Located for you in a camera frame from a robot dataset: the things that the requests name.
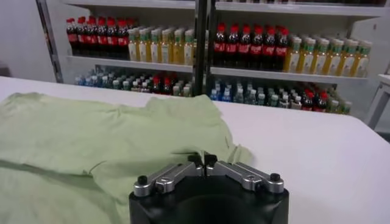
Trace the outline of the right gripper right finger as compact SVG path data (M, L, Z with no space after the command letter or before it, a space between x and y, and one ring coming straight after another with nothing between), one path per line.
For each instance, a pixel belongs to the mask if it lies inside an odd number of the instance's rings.
M226 176L236 182L247 191L256 192L265 188L273 194L284 192L284 181L278 173L265 173L250 167L244 163L227 163L219 161L216 155L206 154L204 156L205 173L208 176Z

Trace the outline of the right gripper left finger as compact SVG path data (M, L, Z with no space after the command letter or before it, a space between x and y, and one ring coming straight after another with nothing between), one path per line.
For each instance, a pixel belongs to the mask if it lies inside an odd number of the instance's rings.
M149 176L139 176L133 185L133 194L136 197L148 197L154 192L167 194L185 177L202 176L203 172L200 154L192 154L185 163L169 164Z

